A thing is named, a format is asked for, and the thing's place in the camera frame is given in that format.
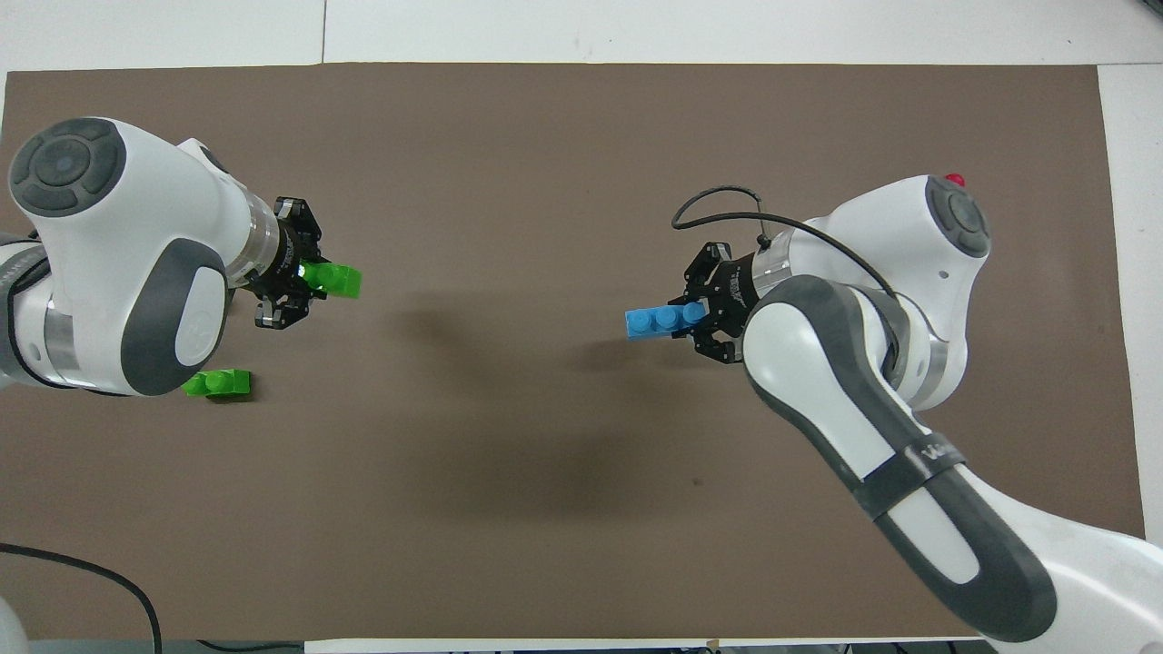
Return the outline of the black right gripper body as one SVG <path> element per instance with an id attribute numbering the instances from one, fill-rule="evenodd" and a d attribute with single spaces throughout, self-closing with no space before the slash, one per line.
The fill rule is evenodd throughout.
<path id="1" fill-rule="evenodd" d="M 752 307 L 759 303 L 752 284 L 752 255 L 720 262 L 707 285 L 711 326 L 730 337 L 743 335 Z"/>

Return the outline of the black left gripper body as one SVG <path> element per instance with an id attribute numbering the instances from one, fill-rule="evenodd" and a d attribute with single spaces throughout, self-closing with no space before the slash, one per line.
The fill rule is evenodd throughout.
<path id="1" fill-rule="evenodd" d="M 251 219 L 247 260 L 254 268 L 245 273 L 245 289 L 270 301 L 307 298 L 302 278 L 307 234 L 300 218 Z"/>

